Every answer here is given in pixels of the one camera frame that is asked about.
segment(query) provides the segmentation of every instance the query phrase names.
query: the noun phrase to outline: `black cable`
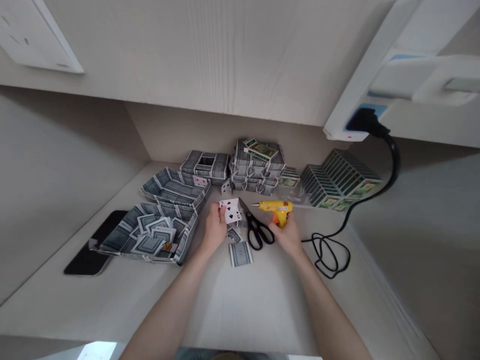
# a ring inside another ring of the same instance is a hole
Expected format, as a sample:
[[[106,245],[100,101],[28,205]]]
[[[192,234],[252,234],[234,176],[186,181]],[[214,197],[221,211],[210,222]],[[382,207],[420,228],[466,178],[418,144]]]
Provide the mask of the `black cable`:
[[[355,209],[361,203],[367,202],[368,200],[371,200],[373,198],[376,198],[376,197],[382,195],[383,193],[385,193],[388,189],[390,189],[393,186],[395,181],[397,181],[397,178],[399,177],[399,173],[400,173],[400,151],[399,151],[399,147],[397,146],[397,143],[395,142],[393,137],[391,137],[388,134],[383,135],[382,139],[385,140],[388,147],[390,148],[391,160],[392,160],[392,169],[391,169],[390,179],[388,180],[388,182],[386,183],[386,185],[384,187],[382,187],[378,192],[374,193],[372,196],[363,198],[362,200],[353,203],[350,206],[350,208],[348,208],[348,210],[345,214],[345,220],[343,220],[343,224],[341,225],[340,229],[338,229],[333,234],[327,235],[326,236],[327,238],[334,237],[335,235],[340,234],[345,229],[345,226],[347,226],[347,222],[349,221],[349,217],[350,217],[350,214],[352,213],[353,209]]]
[[[346,212],[345,219],[343,220],[343,224],[341,225],[340,229],[338,229],[338,231],[336,231],[336,232],[334,232],[333,234],[330,234],[330,235],[322,235],[319,232],[314,232],[310,239],[301,241],[302,243],[312,242],[313,248],[315,249],[316,255],[318,256],[318,260],[315,261],[314,265],[317,268],[317,270],[319,272],[321,272],[328,279],[333,279],[338,274],[347,270],[347,268],[349,267],[349,264],[350,264],[350,257],[351,257],[350,250],[345,245],[343,245],[342,243],[340,243],[336,240],[333,240],[331,237],[334,237],[334,236],[340,234],[345,229],[345,227],[347,226],[347,223],[349,221],[350,214],[352,213],[352,210],[355,207],[357,207],[357,205],[359,205],[361,203],[364,203],[364,202],[367,202],[368,200],[371,200],[373,198],[376,198],[376,197],[380,196],[381,194],[385,193],[388,189],[390,189],[393,186],[393,184],[395,183],[395,181],[397,180],[397,178],[399,177],[400,167],[401,167],[400,151],[399,151],[399,148],[397,146],[397,143],[389,135],[390,130],[388,130],[385,126],[381,125],[378,122],[378,118],[375,115],[374,111],[371,111],[370,109],[360,109],[356,113],[356,115],[353,117],[350,124],[347,126],[347,129],[348,130],[367,131],[369,134],[371,134],[371,135],[373,135],[377,138],[383,139],[390,149],[390,154],[391,154],[391,159],[392,159],[392,169],[391,169],[390,179],[388,180],[388,182],[386,183],[386,185],[384,187],[382,187],[378,192],[374,193],[373,195],[371,195],[369,197],[366,197],[366,198],[364,198],[360,201],[357,201],[350,206],[350,208]],[[319,244],[318,244],[318,248],[315,245],[315,240],[320,240]],[[334,251],[330,247],[327,240],[342,246],[346,250],[346,253],[347,253],[346,262],[341,268],[339,268],[339,261],[337,259],[337,256],[335,255]],[[326,245],[326,247],[328,248],[328,250],[331,253],[331,256],[333,257],[333,261],[335,262],[335,267],[334,268],[329,267],[323,261],[323,255],[324,255],[323,250],[322,250],[322,245],[323,244]],[[330,272],[333,272],[333,275],[329,275],[329,274],[325,273],[325,271],[323,271],[320,268],[319,263],[321,263]]]

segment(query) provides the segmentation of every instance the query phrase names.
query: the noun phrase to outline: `yellow glue gun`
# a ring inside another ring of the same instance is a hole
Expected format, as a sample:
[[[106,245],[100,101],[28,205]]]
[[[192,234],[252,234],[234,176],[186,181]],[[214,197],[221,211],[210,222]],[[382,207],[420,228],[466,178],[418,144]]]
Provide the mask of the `yellow glue gun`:
[[[293,210],[293,205],[290,201],[281,200],[265,200],[252,204],[252,206],[259,207],[263,211],[273,213],[273,222],[283,228],[287,223],[287,214]]]

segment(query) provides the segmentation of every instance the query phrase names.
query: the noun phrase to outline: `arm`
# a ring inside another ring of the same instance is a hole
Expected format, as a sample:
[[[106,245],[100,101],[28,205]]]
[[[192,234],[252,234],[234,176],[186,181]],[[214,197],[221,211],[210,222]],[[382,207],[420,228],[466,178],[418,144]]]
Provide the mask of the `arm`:
[[[205,236],[133,334],[120,360],[173,359],[184,337],[207,264],[227,234],[225,206],[210,204]]]
[[[318,351],[324,360],[372,360],[354,326],[338,305],[302,247],[293,212],[284,228],[268,226],[291,256],[305,293]]]

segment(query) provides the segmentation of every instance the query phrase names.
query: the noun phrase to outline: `plug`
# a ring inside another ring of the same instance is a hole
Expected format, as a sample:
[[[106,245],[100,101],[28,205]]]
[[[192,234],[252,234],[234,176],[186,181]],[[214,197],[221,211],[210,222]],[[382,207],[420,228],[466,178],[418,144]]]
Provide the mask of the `plug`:
[[[373,135],[376,138],[383,138],[390,130],[379,123],[375,110],[371,108],[360,108],[351,118],[346,126],[350,131],[361,131]]]

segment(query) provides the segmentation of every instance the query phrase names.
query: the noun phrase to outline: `scissors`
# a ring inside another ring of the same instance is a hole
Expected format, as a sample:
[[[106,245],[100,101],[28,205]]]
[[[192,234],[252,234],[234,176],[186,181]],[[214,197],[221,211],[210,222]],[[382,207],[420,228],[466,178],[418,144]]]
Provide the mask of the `scissors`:
[[[261,250],[264,247],[264,242],[268,245],[272,245],[275,241],[274,233],[267,226],[265,226],[264,223],[258,221],[257,218],[253,216],[247,205],[240,197],[238,198],[238,202],[243,209],[246,222],[248,223],[247,239],[252,249],[257,251]],[[253,237],[258,243],[258,246],[254,246],[254,244],[252,244],[250,233],[253,233]]]

